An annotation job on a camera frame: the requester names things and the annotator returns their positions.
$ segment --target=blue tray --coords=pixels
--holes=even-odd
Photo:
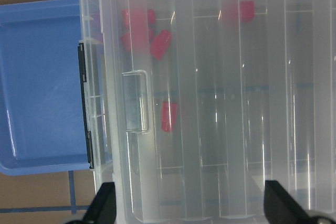
[[[87,169],[78,0],[0,6],[0,172]]]

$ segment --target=black clamp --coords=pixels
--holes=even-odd
[[[329,217],[310,217],[276,180],[265,181],[264,212],[270,224],[336,224]]]
[[[114,224],[117,217],[115,190],[113,182],[103,183],[83,219],[67,224]]]

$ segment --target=blue tile grout line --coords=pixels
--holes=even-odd
[[[75,206],[75,210],[87,210],[89,206]],[[71,211],[72,206],[65,207],[24,207],[24,208],[0,208],[0,214],[8,214],[10,212],[49,212],[49,211]]]
[[[71,213],[76,213],[76,197],[75,197],[75,181],[73,179],[73,171],[68,171],[69,174],[69,189],[70,189],[70,205]]]

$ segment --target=tiled floor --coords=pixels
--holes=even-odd
[[[12,4],[41,0],[0,0]],[[83,214],[95,191],[90,170],[27,176],[0,174],[0,223],[58,224]]]

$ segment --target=red plastic piece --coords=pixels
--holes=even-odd
[[[142,9],[132,9],[131,12],[128,9],[124,9],[121,11],[122,14],[122,24],[128,29],[130,25],[139,26],[145,23],[146,21],[146,13]],[[155,11],[149,9],[147,11],[147,20],[149,24],[155,23]]]
[[[162,56],[167,52],[172,38],[170,31],[162,30],[161,33],[154,38],[151,44],[151,55],[156,59],[161,60]]]
[[[152,9],[149,9],[147,11],[147,19],[148,19],[148,24],[154,24],[155,23],[155,11]]]
[[[245,23],[254,19],[254,1],[240,2],[240,18]]]
[[[176,123],[177,103],[166,102],[162,103],[161,111],[161,129],[164,132],[172,132]]]

